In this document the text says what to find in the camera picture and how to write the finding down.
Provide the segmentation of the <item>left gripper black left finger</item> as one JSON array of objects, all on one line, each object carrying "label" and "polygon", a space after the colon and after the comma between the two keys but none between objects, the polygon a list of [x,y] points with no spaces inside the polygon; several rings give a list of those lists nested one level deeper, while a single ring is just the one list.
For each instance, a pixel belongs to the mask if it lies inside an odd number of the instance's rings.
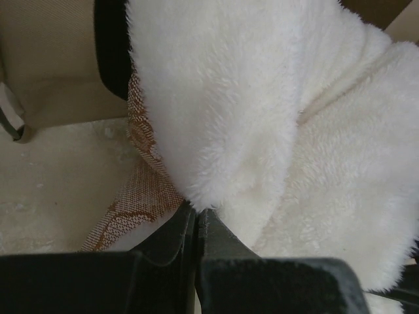
[{"label": "left gripper black left finger", "polygon": [[182,203],[126,252],[1,258],[2,313],[192,313],[196,213]]}]

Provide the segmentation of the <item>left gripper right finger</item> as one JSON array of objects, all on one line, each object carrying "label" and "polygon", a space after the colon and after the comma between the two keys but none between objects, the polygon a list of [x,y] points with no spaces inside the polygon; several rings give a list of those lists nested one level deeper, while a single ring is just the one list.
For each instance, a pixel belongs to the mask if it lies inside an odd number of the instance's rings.
[{"label": "left gripper right finger", "polygon": [[203,313],[368,313],[359,281],[336,258],[262,258],[205,210],[195,287]]}]

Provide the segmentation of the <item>beige pet tent fabric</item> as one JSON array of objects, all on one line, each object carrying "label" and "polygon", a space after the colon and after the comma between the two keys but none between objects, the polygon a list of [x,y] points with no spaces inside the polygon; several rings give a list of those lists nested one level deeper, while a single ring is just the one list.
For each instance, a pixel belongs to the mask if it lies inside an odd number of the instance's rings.
[{"label": "beige pet tent fabric", "polygon": [[338,1],[2,1],[1,61],[34,128],[113,116],[136,70],[163,153],[418,140],[418,48]]}]

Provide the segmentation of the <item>pink patterned pillow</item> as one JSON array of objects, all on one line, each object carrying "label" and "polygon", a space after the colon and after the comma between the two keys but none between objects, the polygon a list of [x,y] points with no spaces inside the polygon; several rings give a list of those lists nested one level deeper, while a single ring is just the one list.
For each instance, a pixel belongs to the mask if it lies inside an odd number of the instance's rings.
[{"label": "pink patterned pillow", "polygon": [[418,240],[418,47],[338,1],[129,1],[139,162],[84,251],[126,250],[183,200],[263,257],[347,262],[402,313]]}]

